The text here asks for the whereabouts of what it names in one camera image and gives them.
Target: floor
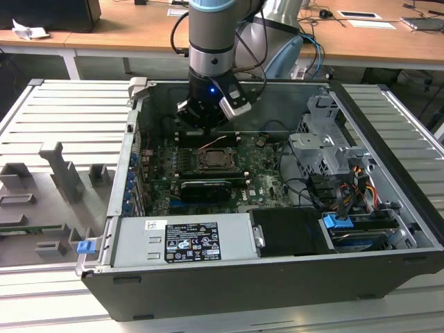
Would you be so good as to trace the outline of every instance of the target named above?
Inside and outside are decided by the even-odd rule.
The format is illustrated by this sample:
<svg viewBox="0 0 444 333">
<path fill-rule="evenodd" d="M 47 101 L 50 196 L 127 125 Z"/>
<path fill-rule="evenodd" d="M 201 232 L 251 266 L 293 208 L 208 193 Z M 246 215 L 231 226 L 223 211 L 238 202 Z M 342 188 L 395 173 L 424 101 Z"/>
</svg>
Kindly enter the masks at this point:
<svg viewBox="0 0 444 333">
<path fill-rule="evenodd" d="M 0 117 L 2 118 L 24 89 L 31 78 L 68 79 L 68 73 L 62 58 L 50 55 L 9 55 L 0 54 Z M 128 80 L 132 76 L 148 76 L 149 78 L 186 78 L 188 72 L 185 59 L 175 60 L 144 60 L 130 59 L 132 74 L 123 72 L 123 63 L 119 58 L 81 57 L 78 59 L 79 69 L 84 79 L 94 80 Z M 364 69 L 358 67 L 324 67 L 324 71 L 333 69 L 334 80 L 342 83 L 360 83 Z M 391 71 L 377 70 L 373 74 L 372 83 L 386 83 Z M 432 79 L 428 91 L 425 79 Z M 402 71 L 398 82 L 391 90 L 416 116 L 433 97 L 438 87 L 444 83 L 444 71 Z M 421 117 L 427 123 L 434 112 L 444 105 L 444 89 L 429 105 Z"/>
</svg>

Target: white desk leg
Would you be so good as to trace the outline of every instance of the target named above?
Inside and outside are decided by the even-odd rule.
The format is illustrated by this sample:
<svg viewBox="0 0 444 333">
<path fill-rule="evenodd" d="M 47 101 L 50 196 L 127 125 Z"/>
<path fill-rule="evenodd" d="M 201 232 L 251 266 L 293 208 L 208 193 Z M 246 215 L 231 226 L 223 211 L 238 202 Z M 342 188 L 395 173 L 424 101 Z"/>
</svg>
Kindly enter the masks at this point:
<svg viewBox="0 0 444 333">
<path fill-rule="evenodd" d="M 77 69 L 76 64 L 76 52 L 72 49 L 65 49 L 60 51 L 60 55 L 63 57 L 65 66 L 71 80 L 81 80 L 82 76 Z"/>
<path fill-rule="evenodd" d="M 439 126 L 438 130 L 435 132 L 435 138 L 436 141 L 438 141 L 440 144 L 444 141 L 444 123 Z"/>
<path fill-rule="evenodd" d="M 131 74 L 130 60 L 128 58 L 122 58 L 123 60 L 123 69 L 125 69 L 125 74 Z"/>
</svg>

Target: motherboard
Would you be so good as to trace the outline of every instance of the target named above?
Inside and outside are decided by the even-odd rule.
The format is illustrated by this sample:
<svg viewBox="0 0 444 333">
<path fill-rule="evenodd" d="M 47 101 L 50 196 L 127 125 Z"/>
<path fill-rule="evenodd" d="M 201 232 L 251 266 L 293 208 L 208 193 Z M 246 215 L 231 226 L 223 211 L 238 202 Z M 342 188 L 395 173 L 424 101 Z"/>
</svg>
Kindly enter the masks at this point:
<svg viewBox="0 0 444 333">
<path fill-rule="evenodd" d="M 268 135 L 153 138 L 142 152 L 148 216 L 291 207 Z"/>
</svg>

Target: white document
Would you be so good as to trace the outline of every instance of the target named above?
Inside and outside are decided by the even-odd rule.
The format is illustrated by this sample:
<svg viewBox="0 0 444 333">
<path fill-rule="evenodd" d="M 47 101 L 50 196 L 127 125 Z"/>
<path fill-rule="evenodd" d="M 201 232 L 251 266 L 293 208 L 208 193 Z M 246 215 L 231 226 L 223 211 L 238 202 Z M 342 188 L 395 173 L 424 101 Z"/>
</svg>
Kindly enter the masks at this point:
<svg viewBox="0 0 444 333">
<path fill-rule="evenodd" d="M 182 16 L 184 15 L 186 12 L 188 11 L 188 9 L 175 9 L 175 8 L 170 8 L 168 9 L 167 12 L 167 16 Z"/>
<path fill-rule="evenodd" d="M 358 19 L 349 19 L 348 22 L 355 28 L 396 29 L 387 22 L 360 21 Z"/>
<path fill-rule="evenodd" d="M 14 31 L 17 36 L 23 38 L 24 40 L 49 37 L 49 34 L 45 31 L 44 28 L 29 28 L 28 26 L 22 26 L 21 24 L 18 24 L 14 19 L 12 20 L 12 22 L 14 23 L 14 28 L 12 28 L 12 31 Z"/>
</svg>

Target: power supply label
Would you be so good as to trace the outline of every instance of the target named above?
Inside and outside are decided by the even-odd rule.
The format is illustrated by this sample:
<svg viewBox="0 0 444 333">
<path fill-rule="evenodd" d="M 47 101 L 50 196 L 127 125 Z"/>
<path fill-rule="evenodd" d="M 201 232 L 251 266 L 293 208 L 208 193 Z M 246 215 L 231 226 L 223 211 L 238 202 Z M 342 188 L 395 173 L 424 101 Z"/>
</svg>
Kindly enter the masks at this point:
<svg viewBox="0 0 444 333">
<path fill-rule="evenodd" d="M 165 226 L 165 261 L 167 263 L 210 260 L 221 260 L 221 244 L 216 222 Z"/>
</svg>

